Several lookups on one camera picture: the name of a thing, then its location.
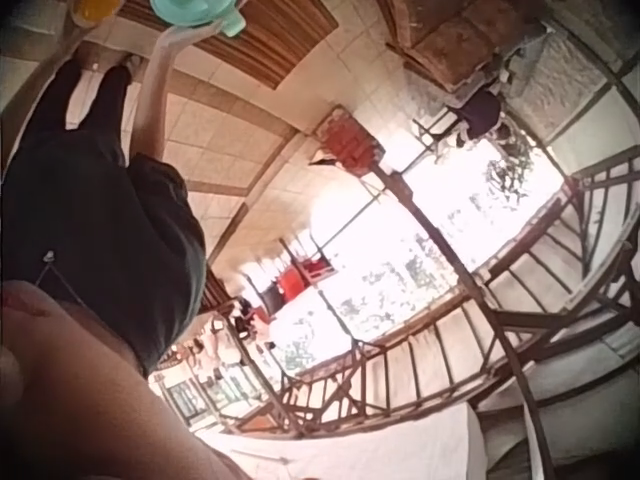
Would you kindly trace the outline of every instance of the wooden beam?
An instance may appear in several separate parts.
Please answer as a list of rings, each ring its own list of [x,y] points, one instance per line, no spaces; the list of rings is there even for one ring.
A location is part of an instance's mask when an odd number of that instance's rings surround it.
[[[301,426],[298,423],[296,417],[291,415],[287,411],[284,404],[280,401],[279,395],[273,389],[273,386],[271,385],[269,380],[264,376],[264,373],[262,373],[262,370],[260,370],[256,362],[253,360],[253,358],[251,358],[251,355],[249,355],[249,352],[247,351],[247,348],[245,347],[244,343],[242,342],[240,337],[238,337],[238,333],[236,332],[235,327],[231,324],[231,321],[226,317],[225,317],[225,324],[226,324],[227,332],[229,333],[229,336],[233,340],[233,343],[235,344],[236,348],[240,351],[240,355],[246,362],[249,369],[253,372],[254,376],[258,379],[258,382],[260,382],[260,385],[267,393],[267,396],[269,397],[270,402],[273,405],[274,409],[280,415],[282,415],[282,418],[286,419],[289,422],[289,427],[295,433],[302,434]]]
[[[547,308],[544,306],[544,304],[542,303],[542,300],[540,300],[535,293],[533,293],[533,290],[531,290],[531,288],[529,288],[529,286],[526,284],[526,282],[520,278],[520,276],[518,274],[516,274],[513,270],[509,269],[508,270],[509,274],[515,279],[515,281],[522,287],[522,289],[527,292],[527,295],[529,295],[531,297],[531,299],[535,302],[535,304],[538,306],[538,308],[543,312],[546,313],[548,312]]]
[[[584,185],[585,190],[598,190],[599,188],[610,188],[623,183],[632,184],[640,180],[640,170],[634,170],[631,173],[625,173],[617,177],[606,178],[598,182],[588,183]]]
[[[233,215],[233,217],[231,217],[231,220],[222,232],[218,243],[216,243],[216,245],[213,247],[213,250],[211,250],[209,257],[207,257],[207,264],[213,265],[213,263],[222,253],[222,250],[224,250],[224,247],[226,247],[231,240],[231,237],[233,237],[233,235],[238,231],[240,224],[248,214],[249,206],[243,202],[242,205],[240,205],[238,211]]]
[[[604,320],[587,330],[582,330],[578,333],[574,333],[573,335],[563,337],[548,344],[544,348],[535,351],[532,355],[532,360],[541,362],[558,355],[565,355],[577,350],[578,348],[597,342],[605,335],[615,332],[625,324],[629,323],[630,318],[631,314],[629,312],[614,315],[613,317]]]
[[[540,265],[542,267],[542,269],[547,272],[549,274],[549,276],[551,278],[553,278],[556,283],[558,285],[560,285],[562,287],[562,289],[567,292],[567,293],[573,293],[573,291],[571,290],[571,288],[569,288],[569,286],[564,282],[564,280],[562,280],[560,278],[560,276],[553,271],[553,269],[547,265],[545,262],[542,261],[542,259],[540,257],[538,257],[535,253],[533,253],[533,251],[528,251],[527,255],[529,255],[534,262],[536,262],[538,265]]]
[[[562,323],[566,315],[553,313],[496,311],[498,322],[511,332],[538,333]]]
[[[576,237],[580,238],[580,232],[578,230],[576,230],[574,227],[572,227],[564,218],[560,217],[558,218],[558,222],[560,222],[560,224],[566,228],[567,230],[569,230],[571,233],[573,233]]]
[[[413,350],[413,344],[411,343],[411,339],[407,339],[407,345],[409,346],[409,357],[411,358],[411,373],[413,375],[413,388],[416,392],[416,400],[422,397],[422,392],[420,391],[420,377],[418,376],[418,365],[416,362],[416,354]]]
[[[598,378],[595,378],[587,383],[583,383],[582,385],[579,385],[557,395],[538,400],[536,403],[538,404],[539,408],[546,408],[558,403],[566,402],[592,390],[595,390],[602,385],[606,385],[610,381],[618,378],[619,376],[623,375],[624,373],[631,370],[632,368],[635,368],[638,365],[640,365],[640,355],[636,355],[634,358],[626,361],[619,367],[614,368],[613,370],[605,373]],[[503,424],[508,420],[521,418],[522,407],[517,405],[497,410],[478,411],[476,412],[476,414],[482,421],[483,425],[487,425],[486,421],[489,419],[495,419],[496,423]]]
[[[433,332],[436,335],[436,340],[438,341],[438,346],[440,347],[440,352],[442,353],[442,360],[444,361],[444,368],[447,372],[447,380],[449,381],[449,385],[453,385],[455,382],[453,380],[453,372],[451,371],[451,363],[449,362],[449,355],[447,354],[447,350],[444,347],[444,341],[442,340],[442,335],[440,334],[440,329],[438,328],[438,324],[433,324]]]
[[[553,470],[551,453],[549,451],[549,445],[546,440],[540,414],[535,403],[535,398],[531,392],[531,387],[529,386],[529,382],[522,370],[520,359],[518,358],[513,345],[511,345],[511,342],[507,338],[504,329],[497,321],[495,312],[487,305],[482,289],[476,283],[476,279],[467,270],[460,257],[458,257],[458,254],[451,247],[449,242],[447,242],[442,232],[440,232],[431,220],[427,218],[418,205],[415,204],[413,201],[413,192],[405,182],[404,178],[400,175],[388,175],[377,164],[372,166],[372,172],[382,181],[383,185],[385,185],[396,196],[400,204],[409,211],[425,232],[427,232],[429,238],[431,238],[447,262],[449,262],[453,267],[460,279],[460,282],[471,298],[475,300],[478,308],[487,319],[487,322],[491,326],[498,342],[500,342],[500,345],[504,350],[505,357],[509,362],[518,388],[520,389],[522,400],[531,414],[532,429],[540,445],[540,456],[545,478],[553,480],[555,478],[555,473]]]
[[[518,242],[518,248],[512,248],[506,252],[500,259],[498,259],[490,268],[489,274],[492,277],[498,277],[500,273],[506,272],[515,261],[520,258],[524,252],[531,250],[531,248],[542,238],[542,236],[549,230],[558,217],[564,211],[566,205],[563,205],[560,199],[554,200],[549,209],[545,211],[538,221],[531,226],[527,235],[524,236]]]
[[[197,193],[211,193],[214,195],[224,195],[227,197],[246,197],[248,189],[234,187],[231,185],[221,185],[219,183],[202,182],[200,180],[186,180],[187,190]]]
[[[604,96],[611,91],[613,86],[610,83],[605,83],[602,85],[595,93],[591,96],[588,102],[586,102],[573,116],[564,124],[560,126],[546,141],[547,145],[551,145],[553,142],[558,140],[562,135],[564,135],[571,127],[573,127],[576,123],[578,123],[584,116],[591,111],[593,107],[595,107],[600,100],[604,98]]]
[[[466,320],[467,325],[469,326],[469,329],[471,330],[471,334],[473,335],[473,339],[476,341],[476,345],[478,346],[478,350],[480,350],[480,355],[482,355],[484,357],[484,355],[487,352],[486,352],[484,346],[482,345],[482,340],[480,339],[480,335],[478,334],[478,329],[473,324],[473,321],[471,320],[471,316],[469,315],[469,312],[467,311],[466,307],[464,305],[462,305],[460,307],[460,310],[462,311],[462,315],[464,316],[464,319]]]
[[[618,153],[609,155],[593,165],[589,165],[588,167],[578,170],[571,174],[571,176],[578,179],[591,178],[599,173],[611,170],[618,165],[622,165],[623,163],[628,162],[629,160],[634,160],[638,157],[640,157],[640,145],[634,145],[632,147],[625,148],[624,150],[620,150]]]
[[[571,255],[573,258],[575,258],[578,263],[580,263],[580,265],[582,265],[582,257],[580,255],[578,255],[577,252],[574,252],[571,248],[569,248],[562,240],[556,238],[552,233],[550,232],[546,232],[545,236],[549,237],[549,239],[555,243],[558,247],[560,247],[562,250],[564,250],[565,252],[567,252],[569,255]]]

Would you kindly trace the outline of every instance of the skin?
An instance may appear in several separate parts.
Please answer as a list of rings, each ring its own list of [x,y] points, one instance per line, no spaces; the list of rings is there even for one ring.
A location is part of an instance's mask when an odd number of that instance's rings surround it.
[[[3,388],[0,419],[34,461],[127,479],[249,478],[38,288],[3,283],[2,321],[0,368],[13,391]]]

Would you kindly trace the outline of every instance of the white wall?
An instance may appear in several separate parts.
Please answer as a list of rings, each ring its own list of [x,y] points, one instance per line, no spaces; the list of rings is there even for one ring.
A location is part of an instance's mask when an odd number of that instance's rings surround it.
[[[633,83],[634,77],[628,78]],[[638,121],[612,90],[550,147],[562,168],[573,173],[638,143]]]
[[[640,425],[639,398],[640,375],[631,370],[596,390],[543,409],[540,414],[554,464],[633,446]],[[486,432],[488,468],[525,438],[521,419]]]

